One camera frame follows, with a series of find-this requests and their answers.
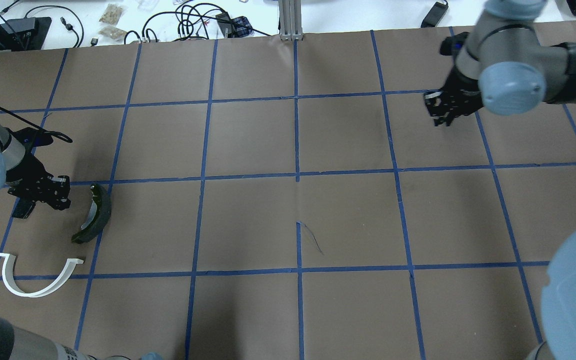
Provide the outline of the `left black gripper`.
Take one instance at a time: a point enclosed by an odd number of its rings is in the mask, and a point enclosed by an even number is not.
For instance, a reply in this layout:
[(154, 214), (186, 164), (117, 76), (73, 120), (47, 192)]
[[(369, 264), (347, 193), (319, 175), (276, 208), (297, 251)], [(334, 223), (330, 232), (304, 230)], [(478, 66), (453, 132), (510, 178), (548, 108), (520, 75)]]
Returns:
[(41, 202), (58, 211), (71, 207), (70, 177), (48, 173), (35, 155), (24, 155), (19, 164), (8, 170), (6, 184), (7, 193), (19, 198), (22, 204)]

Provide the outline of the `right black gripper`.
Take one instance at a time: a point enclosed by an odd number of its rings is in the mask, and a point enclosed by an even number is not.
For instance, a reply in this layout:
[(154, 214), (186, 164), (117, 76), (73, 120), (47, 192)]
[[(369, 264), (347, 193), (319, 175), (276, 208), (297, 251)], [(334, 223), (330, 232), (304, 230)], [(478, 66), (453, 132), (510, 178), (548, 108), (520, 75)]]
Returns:
[(483, 108), (478, 80), (451, 70), (440, 89), (423, 93), (423, 103), (434, 126), (450, 126), (458, 117), (470, 116)]

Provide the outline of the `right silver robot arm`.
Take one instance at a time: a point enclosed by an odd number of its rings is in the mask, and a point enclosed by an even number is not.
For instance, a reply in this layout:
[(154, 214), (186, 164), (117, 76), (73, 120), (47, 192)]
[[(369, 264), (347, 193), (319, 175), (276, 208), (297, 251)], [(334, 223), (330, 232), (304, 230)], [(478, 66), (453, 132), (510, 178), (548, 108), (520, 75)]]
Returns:
[[(515, 116), (541, 103), (576, 104), (576, 42), (541, 45), (534, 29), (546, 1), (487, 0), (472, 32), (449, 36), (439, 52), (453, 66), (423, 94), (435, 126), (479, 109)], [(541, 291), (544, 342), (530, 360), (576, 360), (576, 231), (558, 248)]]

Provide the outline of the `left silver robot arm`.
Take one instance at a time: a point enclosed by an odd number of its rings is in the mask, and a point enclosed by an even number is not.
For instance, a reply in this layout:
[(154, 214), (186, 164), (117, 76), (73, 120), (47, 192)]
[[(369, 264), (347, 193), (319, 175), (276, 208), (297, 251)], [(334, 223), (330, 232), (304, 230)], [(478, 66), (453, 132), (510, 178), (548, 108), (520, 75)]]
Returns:
[[(33, 208), (36, 203), (44, 203), (55, 210), (66, 210), (71, 205), (69, 177), (48, 173), (32, 151), (52, 144), (54, 139), (71, 142), (71, 138), (31, 121), (26, 126), (12, 131), (0, 125), (0, 189), (7, 187), (8, 193), (23, 206)], [(68, 346), (18, 328), (0, 317), (0, 360), (80, 359), (82, 355)]]

